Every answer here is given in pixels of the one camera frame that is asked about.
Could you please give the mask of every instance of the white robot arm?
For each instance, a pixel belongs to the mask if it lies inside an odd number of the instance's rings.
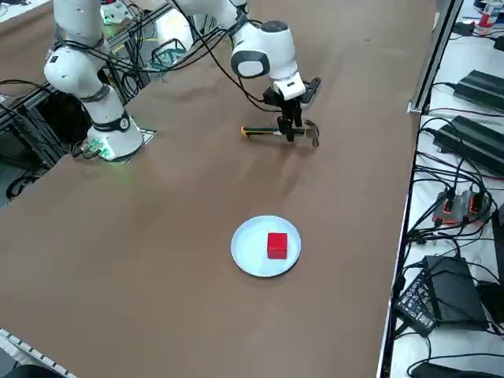
[[[54,18],[66,40],[109,54],[102,35],[100,3],[100,0],[54,0]],[[243,7],[236,7],[230,0],[174,3],[186,16],[207,14],[228,29],[235,41],[231,66],[236,75],[244,79],[269,75],[274,96],[281,102],[305,94],[306,85],[298,72],[292,34],[285,23],[268,21],[256,28],[248,21]],[[100,157],[111,161],[135,153],[142,146],[143,137],[115,90],[99,80],[97,72],[103,65],[103,60],[85,50],[66,45],[48,57],[44,73],[53,87],[75,95],[82,102],[93,121],[87,141],[99,151]],[[299,115],[297,108],[292,112],[295,114],[287,117],[300,126],[300,110]]]
[[[290,100],[302,96],[306,86],[298,72],[291,30],[282,21],[268,21],[260,28],[230,0],[175,0],[186,16],[207,14],[232,35],[233,72],[244,79],[269,75],[272,89]]]

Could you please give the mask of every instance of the table surface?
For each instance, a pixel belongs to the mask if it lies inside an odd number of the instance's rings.
[[[29,10],[32,10],[42,4],[45,4],[49,0],[29,0],[29,4],[23,5],[8,5],[7,11],[0,17],[0,23],[5,22],[13,17],[17,17]]]
[[[305,79],[322,77],[307,113],[321,146],[244,139],[271,115],[210,59],[152,83],[128,110],[159,132],[129,165],[64,158],[2,211],[2,327],[79,377],[376,373],[417,124],[406,107],[435,9],[316,3],[250,11],[288,21]],[[228,46],[217,56],[229,70]],[[274,280],[230,256],[258,214],[302,236]]]
[[[432,117],[423,116],[421,118],[421,123]],[[438,129],[445,125],[446,122],[443,120],[433,120],[429,122],[428,126],[430,128]],[[494,130],[502,132],[502,126],[496,126],[493,124],[487,124],[488,127]],[[451,164],[457,165],[458,161],[454,155],[451,154],[441,154],[438,151],[438,147],[432,144],[433,138],[428,133],[421,133],[418,140],[418,150],[425,152],[427,154],[434,155],[440,159],[448,161]],[[446,169],[447,167],[431,161],[426,157],[418,157],[418,164],[427,165],[433,168]],[[471,170],[468,165],[463,165],[464,169]],[[417,174],[415,178],[425,178],[428,175]],[[497,180],[485,180],[485,185],[488,188],[493,188],[497,190],[490,191],[494,200],[499,204],[504,203],[504,183]],[[435,202],[440,191],[444,189],[444,186],[440,183],[433,183],[430,181],[415,183],[413,185],[412,197],[411,197],[411,207],[409,216],[409,226],[411,227],[417,219],[424,213],[424,211]],[[458,185],[458,194],[462,193],[464,190],[469,189],[469,184],[460,183]],[[432,219],[429,217],[422,223],[425,227],[432,226]],[[493,238],[493,233],[491,230],[491,224],[485,227],[482,238]],[[495,260],[495,248],[494,242],[488,240],[481,240],[474,243],[460,242],[461,255],[466,258],[469,262],[474,262],[481,264],[489,268],[495,275],[498,275],[497,263]],[[439,241],[436,245],[432,242],[420,246],[413,244],[409,257],[405,262],[405,265],[413,264],[415,262],[421,261],[423,256],[442,254],[451,250],[454,247],[453,243],[450,241]],[[478,280],[494,281],[488,272],[477,266],[471,266],[470,269],[473,277]],[[420,272],[419,269],[409,269],[406,271],[406,287],[415,278],[415,276]],[[496,335],[491,335],[486,332],[475,332],[466,330],[453,330],[453,329],[443,329],[436,328],[430,335],[429,339],[432,343],[432,356],[446,355],[446,354],[464,354],[464,353],[496,353],[504,354],[504,343]],[[400,339],[395,340],[394,343],[394,353],[392,359],[391,367],[391,378],[404,377],[406,375],[405,371],[408,366],[412,365],[414,362],[426,358],[428,356],[428,350],[426,342],[419,335],[406,335]],[[481,372],[489,372],[497,375],[502,375],[504,371],[504,359],[502,358],[485,358],[485,357],[471,357],[471,358],[457,358],[457,359],[446,359],[438,360],[434,363],[439,365],[450,366],[456,369],[468,369],[476,370]]]

